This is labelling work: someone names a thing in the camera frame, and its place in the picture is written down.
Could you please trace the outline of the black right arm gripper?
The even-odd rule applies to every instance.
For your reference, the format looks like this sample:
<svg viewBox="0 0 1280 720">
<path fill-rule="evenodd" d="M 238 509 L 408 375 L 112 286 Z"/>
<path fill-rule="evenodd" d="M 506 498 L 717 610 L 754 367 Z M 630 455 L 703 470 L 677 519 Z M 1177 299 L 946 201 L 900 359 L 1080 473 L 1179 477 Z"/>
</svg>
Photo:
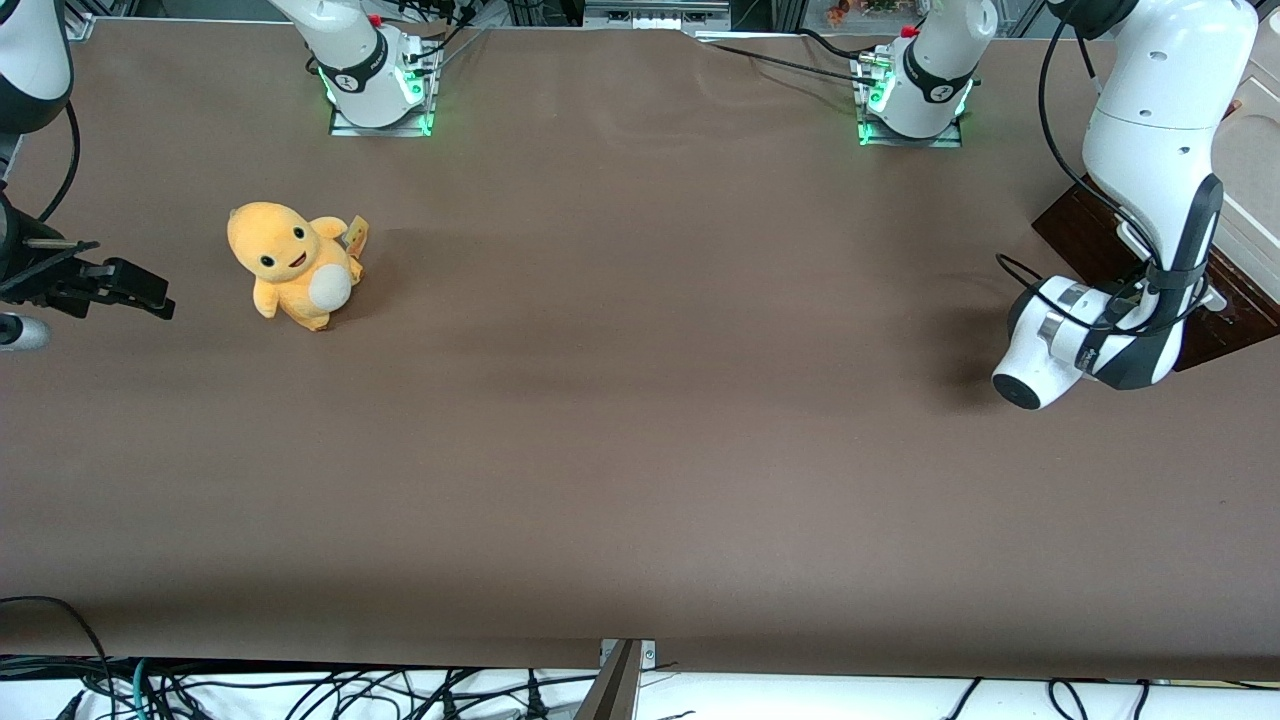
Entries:
<svg viewBox="0 0 1280 720">
<path fill-rule="evenodd" d="M 122 258 L 109 258 L 99 266 L 99 286 L 84 278 L 93 264 L 81 254 L 97 249 L 97 241 L 67 240 L 51 227 L 17 209 L 1 196 L 1 301 L 51 307 L 84 319 L 95 302 L 122 305 L 172 320 L 177 302 L 169 297 L 169 281 Z"/>
</svg>

